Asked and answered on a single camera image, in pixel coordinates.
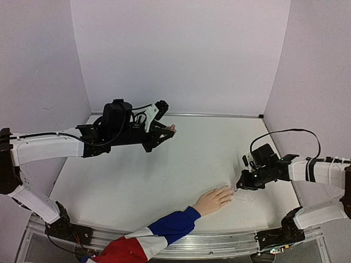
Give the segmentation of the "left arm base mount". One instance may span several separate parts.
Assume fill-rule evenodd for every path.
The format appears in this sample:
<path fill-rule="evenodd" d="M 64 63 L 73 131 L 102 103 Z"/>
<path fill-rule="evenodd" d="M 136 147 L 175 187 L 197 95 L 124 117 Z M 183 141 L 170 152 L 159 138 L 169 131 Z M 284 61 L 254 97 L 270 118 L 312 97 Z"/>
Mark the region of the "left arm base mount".
<path fill-rule="evenodd" d="M 46 225 L 45 233 L 49 237 L 55 237 L 65 241 L 76 242 L 82 245 L 90 245 L 93 235 L 91 227 L 73 224 L 62 204 L 56 201 L 59 209 L 59 218 L 52 224 Z"/>

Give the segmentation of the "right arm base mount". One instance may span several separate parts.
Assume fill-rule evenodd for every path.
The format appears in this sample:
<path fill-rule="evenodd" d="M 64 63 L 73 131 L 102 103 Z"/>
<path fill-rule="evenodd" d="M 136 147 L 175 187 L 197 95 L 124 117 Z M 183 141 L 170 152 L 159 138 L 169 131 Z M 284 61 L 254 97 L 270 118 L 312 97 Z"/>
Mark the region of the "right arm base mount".
<path fill-rule="evenodd" d="M 281 220 L 279 228 L 262 230 L 256 233 L 255 240 L 258 241 L 259 250 L 282 247 L 285 245 L 293 245 L 297 242 L 305 240 L 303 229 L 299 229 L 294 222 L 295 215 L 303 207 L 298 207 L 290 212 Z"/>

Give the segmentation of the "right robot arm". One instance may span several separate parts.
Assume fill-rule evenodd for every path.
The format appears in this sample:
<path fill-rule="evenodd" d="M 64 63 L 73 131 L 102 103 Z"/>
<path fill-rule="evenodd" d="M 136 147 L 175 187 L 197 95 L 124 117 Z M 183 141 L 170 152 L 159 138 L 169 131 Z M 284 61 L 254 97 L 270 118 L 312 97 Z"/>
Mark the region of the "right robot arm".
<path fill-rule="evenodd" d="M 299 207 L 284 216 L 280 227 L 257 233 L 264 244 L 300 241 L 307 228 L 350 218 L 349 158 L 280 157 L 265 144 L 245 154 L 242 161 L 245 169 L 236 184 L 238 189 L 256 191 L 274 182 L 290 182 L 301 199 Z"/>

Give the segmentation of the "mannequin hand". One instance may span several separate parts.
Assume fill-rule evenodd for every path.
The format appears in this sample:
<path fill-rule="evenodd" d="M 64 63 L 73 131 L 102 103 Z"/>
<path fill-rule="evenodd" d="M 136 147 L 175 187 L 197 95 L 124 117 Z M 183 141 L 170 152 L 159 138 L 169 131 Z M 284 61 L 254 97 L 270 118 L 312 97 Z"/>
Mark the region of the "mannequin hand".
<path fill-rule="evenodd" d="M 229 186 L 210 190 L 200 196 L 193 208 L 201 216 L 214 213 L 231 202 L 234 192 L 234 189 Z"/>

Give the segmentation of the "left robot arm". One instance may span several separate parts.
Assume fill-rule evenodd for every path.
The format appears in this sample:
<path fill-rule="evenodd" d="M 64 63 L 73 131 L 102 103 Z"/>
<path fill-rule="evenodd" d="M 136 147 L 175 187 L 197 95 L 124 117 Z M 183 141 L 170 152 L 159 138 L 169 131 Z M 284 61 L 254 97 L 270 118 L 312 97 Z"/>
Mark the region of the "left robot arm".
<path fill-rule="evenodd" d="M 133 107 L 115 99 L 92 124 L 31 134 L 1 129 L 1 194 L 38 215 L 60 238 L 71 238 L 74 227 L 65 207 L 48 197 L 49 188 L 35 173 L 40 179 L 48 173 L 54 182 L 67 158 L 100 156 L 114 146 L 142 145 L 150 153 L 176 133 L 174 126 L 160 122 L 168 109 L 163 100 Z"/>

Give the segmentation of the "red nail polish bottle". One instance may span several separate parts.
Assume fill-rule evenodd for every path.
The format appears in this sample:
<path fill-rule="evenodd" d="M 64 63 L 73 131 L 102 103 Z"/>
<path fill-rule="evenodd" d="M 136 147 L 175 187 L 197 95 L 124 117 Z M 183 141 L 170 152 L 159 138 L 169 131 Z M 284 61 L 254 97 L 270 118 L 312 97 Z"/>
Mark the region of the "red nail polish bottle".
<path fill-rule="evenodd" d="M 167 130 L 170 130 L 170 131 L 172 131 L 172 132 L 174 132 L 174 133 L 177 132 L 176 126 L 175 126 L 174 124 L 172 124 L 171 126 L 167 126 L 166 129 L 167 129 Z"/>

